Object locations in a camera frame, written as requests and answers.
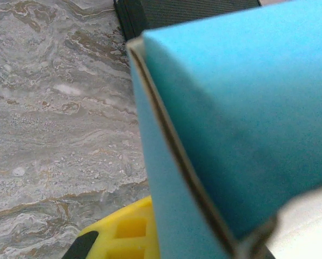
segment gray marble countertop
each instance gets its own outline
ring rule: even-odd
[[[60,258],[148,195],[112,0],[0,0],[0,258]]]

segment black fabric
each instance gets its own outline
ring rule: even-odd
[[[86,259],[98,236],[97,231],[88,232],[76,238],[62,259]]]
[[[154,29],[260,6],[259,0],[114,0],[126,40]]]

